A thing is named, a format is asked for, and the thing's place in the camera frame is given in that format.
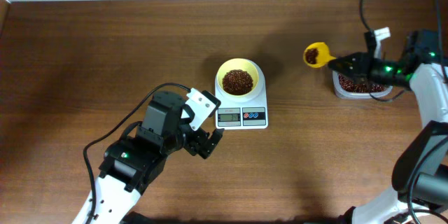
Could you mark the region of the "yellow plastic measuring scoop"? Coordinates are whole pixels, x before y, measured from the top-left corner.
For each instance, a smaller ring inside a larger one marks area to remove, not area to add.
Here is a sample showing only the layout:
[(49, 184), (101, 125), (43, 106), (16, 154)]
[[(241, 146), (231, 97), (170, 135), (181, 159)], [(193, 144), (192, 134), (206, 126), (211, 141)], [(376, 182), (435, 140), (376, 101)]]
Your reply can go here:
[(335, 57), (330, 54), (329, 47), (326, 43), (316, 42), (305, 49), (303, 60), (309, 67), (321, 68), (329, 63), (329, 61), (335, 60)]

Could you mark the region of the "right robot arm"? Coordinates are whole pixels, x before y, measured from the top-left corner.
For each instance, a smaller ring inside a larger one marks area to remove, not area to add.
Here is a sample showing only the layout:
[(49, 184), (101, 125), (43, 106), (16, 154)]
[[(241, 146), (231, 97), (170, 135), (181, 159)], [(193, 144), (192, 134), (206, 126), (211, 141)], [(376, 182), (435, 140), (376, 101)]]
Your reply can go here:
[(338, 223), (409, 223), (447, 210), (447, 58), (439, 35), (413, 31), (397, 62), (376, 58), (378, 41), (365, 33), (367, 52), (332, 59), (328, 67), (353, 81), (405, 88), (414, 93), (422, 130), (398, 158), (391, 187), (362, 206), (353, 206)]

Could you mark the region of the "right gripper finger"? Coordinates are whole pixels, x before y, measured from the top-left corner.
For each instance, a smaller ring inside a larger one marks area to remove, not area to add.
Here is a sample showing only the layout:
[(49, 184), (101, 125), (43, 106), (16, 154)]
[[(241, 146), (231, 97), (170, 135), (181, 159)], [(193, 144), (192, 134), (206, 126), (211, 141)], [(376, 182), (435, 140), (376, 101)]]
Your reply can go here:
[(341, 75), (354, 83), (360, 83), (360, 78), (357, 75), (357, 72), (349, 66), (332, 66), (331, 69), (338, 75)]
[(328, 67), (332, 70), (353, 70), (357, 67), (360, 56), (359, 52), (355, 52), (347, 56), (337, 57), (329, 61)]

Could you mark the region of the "yellow plastic bowl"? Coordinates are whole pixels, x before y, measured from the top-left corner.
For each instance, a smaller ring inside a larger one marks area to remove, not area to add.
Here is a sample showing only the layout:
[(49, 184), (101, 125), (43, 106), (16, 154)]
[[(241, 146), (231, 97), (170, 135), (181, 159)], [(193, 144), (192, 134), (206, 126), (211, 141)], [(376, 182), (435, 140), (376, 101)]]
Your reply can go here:
[(229, 59), (220, 65), (216, 74), (216, 88), (224, 95), (244, 97), (258, 87), (260, 70), (249, 59)]

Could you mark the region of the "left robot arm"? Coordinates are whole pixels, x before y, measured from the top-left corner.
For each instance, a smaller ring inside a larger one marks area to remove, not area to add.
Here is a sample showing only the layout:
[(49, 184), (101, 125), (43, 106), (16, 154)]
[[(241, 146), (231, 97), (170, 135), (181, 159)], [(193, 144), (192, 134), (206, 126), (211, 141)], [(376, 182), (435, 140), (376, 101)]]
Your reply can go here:
[(221, 105), (210, 92), (192, 88), (186, 97), (156, 92), (143, 120), (127, 126), (105, 151), (98, 177), (75, 223), (122, 223), (147, 187), (162, 173), (167, 158), (181, 149), (207, 159), (223, 136), (202, 123)]

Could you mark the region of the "clear plastic container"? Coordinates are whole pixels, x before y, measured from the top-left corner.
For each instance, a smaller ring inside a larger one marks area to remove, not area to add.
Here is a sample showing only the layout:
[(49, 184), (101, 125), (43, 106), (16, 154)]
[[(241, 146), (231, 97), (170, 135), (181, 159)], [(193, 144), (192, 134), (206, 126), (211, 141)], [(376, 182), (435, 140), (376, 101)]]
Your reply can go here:
[(378, 84), (355, 84), (347, 77), (336, 71), (332, 73), (335, 94), (341, 99), (371, 99), (370, 94), (382, 98), (392, 91), (391, 86)]

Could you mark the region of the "red beans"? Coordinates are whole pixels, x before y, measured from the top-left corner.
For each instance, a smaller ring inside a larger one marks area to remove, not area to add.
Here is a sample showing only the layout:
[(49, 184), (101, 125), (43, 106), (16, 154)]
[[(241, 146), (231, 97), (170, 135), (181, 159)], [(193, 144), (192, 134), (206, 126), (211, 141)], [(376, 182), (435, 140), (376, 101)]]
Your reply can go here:
[(245, 95), (249, 93), (254, 84), (247, 71), (235, 69), (227, 72), (223, 77), (223, 89), (231, 95)]

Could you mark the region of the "white digital kitchen scale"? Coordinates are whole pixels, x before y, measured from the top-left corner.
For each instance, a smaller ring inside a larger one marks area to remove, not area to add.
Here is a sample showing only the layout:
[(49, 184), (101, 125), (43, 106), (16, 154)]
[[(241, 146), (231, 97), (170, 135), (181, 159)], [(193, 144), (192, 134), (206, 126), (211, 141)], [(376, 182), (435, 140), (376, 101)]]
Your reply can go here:
[[(223, 89), (223, 78), (231, 70), (242, 70), (253, 80), (252, 90), (243, 95), (233, 95)], [(215, 77), (215, 96), (221, 105), (215, 112), (218, 129), (256, 130), (269, 125), (265, 75), (249, 59), (235, 58), (224, 62)]]

